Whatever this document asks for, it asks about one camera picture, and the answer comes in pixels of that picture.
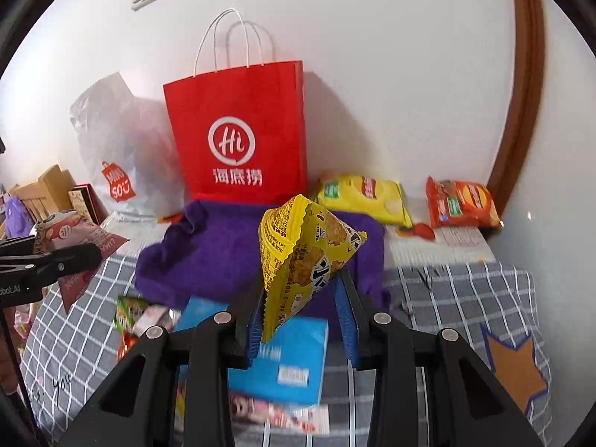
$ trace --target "barcode sticker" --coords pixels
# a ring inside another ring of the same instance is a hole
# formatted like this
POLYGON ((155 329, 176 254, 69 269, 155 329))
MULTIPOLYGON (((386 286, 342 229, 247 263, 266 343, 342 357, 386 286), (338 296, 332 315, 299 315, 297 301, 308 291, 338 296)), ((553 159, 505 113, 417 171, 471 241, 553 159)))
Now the barcode sticker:
POLYGON ((279 366, 277 383, 281 385, 291 385, 298 387, 308 386, 308 370, 296 367, 279 366))

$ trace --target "shopping bag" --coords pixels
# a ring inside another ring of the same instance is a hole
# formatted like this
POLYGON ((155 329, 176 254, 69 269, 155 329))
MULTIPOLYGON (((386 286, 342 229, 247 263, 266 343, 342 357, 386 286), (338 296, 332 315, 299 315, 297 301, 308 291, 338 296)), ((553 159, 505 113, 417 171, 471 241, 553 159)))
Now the shopping bag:
POLYGON ((93 189, 124 219, 163 218, 184 206, 184 179, 168 119, 143 113, 119 73, 83 92, 70 108, 93 189))
POLYGON ((194 199, 279 205, 306 193, 302 62, 217 69, 163 86, 187 188, 194 199))

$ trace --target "white plastic bag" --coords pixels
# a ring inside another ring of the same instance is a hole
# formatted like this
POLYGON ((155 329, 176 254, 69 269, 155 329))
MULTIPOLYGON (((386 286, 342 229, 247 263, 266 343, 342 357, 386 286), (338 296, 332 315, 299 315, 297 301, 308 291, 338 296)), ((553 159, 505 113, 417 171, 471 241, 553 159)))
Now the white plastic bag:
POLYGON ((184 206, 184 181, 165 108, 137 99, 120 73, 70 107, 80 155, 106 209, 163 218, 184 206))

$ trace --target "bag handle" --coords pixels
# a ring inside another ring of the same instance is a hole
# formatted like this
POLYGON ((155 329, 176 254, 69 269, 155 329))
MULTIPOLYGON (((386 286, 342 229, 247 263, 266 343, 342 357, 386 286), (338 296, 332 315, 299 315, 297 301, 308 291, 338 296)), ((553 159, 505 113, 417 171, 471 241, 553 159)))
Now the bag handle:
MULTIPOLYGON (((201 43, 199 45, 199 50, 197 51, 197 57, 194 60, 193 77, 197 76, 197 63, 199 62, 199 55, 201 54, 201 49, 203 48, 205 40, 207 39, 209 30, 211 30, 211 27, 214 25, 215 25, 215 29, 213 31, 213 60, 215 61, 215 71, 216 72, 218 71, 218 62, 217 62, 217 56, 216 56, 216 50, 215 50, 216 30, 217 30, 219 21, 229 13, 236 13, 236 15, 238 16, 238 19, 240 20, 240 24, 242 25, 242 29, 244 30, 244 40, 246 42, 246 68, 250 67, 249 52, 248 52, 248 33, 246 32, 246 25, 244 24, 244 20, 242 20, 242 15, 240 15, 240 12, 237 11, 236 8, 228 8, 228 9, 222 11, 219 15, 217 15, 213 19, 213 21, 209 24, 209 26, 207 27, 207 31, 205 32, 205 35, 203 36, 201 43)), ((252 28, 253 28, 254 32, 256 33, 257 38, 259 40, 259 52, 260 52, 260 56, 261 56, 261 65, 264 65, 263 64, 263 50, 261 48, 260 35, 254 28, 254 25, 252 23, 250 23, 250 25, 252 26, 252 28)))

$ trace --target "white rope handle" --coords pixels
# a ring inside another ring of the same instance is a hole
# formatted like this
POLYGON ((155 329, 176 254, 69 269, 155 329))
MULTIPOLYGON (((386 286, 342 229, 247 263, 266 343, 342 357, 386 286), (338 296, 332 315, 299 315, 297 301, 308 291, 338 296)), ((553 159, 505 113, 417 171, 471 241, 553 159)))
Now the white rope handle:
MULTIPOLYGON (((216 29, 217 29, 217 25, 218 25, 219 21, 229 13, 236 13, 236 15, 238 16, 238 18, 240 20, 240 24, 242 25, 242 29, 244 30, 244 39, 246 41, 246 68, 248 68, 250 66, 250 60, 249 60, 250 57, 249 57, 249 51, 248 51, 248 33, 246 32, 246 25, 244 25, 244 21, 242 20, 242 15, 240 15, 240 12, 237 11, 237 9, 228 8, 228 9, 222 11, 219 15, 217 15, 213 19, 213 21, 209 24, 209 26, 207 27, 207 31, 205 32, 205 35, 203 36, 203 39, 201 40, 201 44, 199 45, 199 50, 197 51, 197 57, 194 60, 193 77, 197 76, 197 63, 199 62, 199 55, 201 54, 201 49, 203 48, 205 40, 207 39, 207 35, 209 35, 209 30, 211 30, 211 27, 214 25, 216 26, 216 29)), ((253 30, 257 34, 257 37, 259 39, 259 50, 261 53, 261 64, 263 64, 263 52, 261 50, 260 35, 254 28, 254 25, 251 24, 251 26, 253 27, 253 30)), ((215 57, 215 31, 213 33, 213 42, 214 42, 213 56, 215 57)), ((215 60, 215 71, 217 71, 217 60, 215 60)))
MULTIPOLYGON (((218 57, 217 57, 217 52, 215 49, 215 46, 216 46, 215 39, 216 39, 217 33, 218 33, 218 25, 223 17, 225 17, 229 13, 234 13, 234 12, 235 12, 235 10, 233 8, 229 8, 229 9, 223 11, 217 18, 217 21, 215 22, 215 28, 213 29, 213 63, 215 64, 216 72, 218 71, 218 57)), ((263 46, 261 45, 260 35, 257 32, 257 29, 254 27, 254 23, 252 23, 252 22, 245 22, 245 23, 247 23, 248 25, 250 25, 252 27, 254 34, 257 36, 257 40, 259 41, 259 55, 260 55, 261 66, 262 66, 262 65, 264 65, 264 63, 263 63, 263 46)))

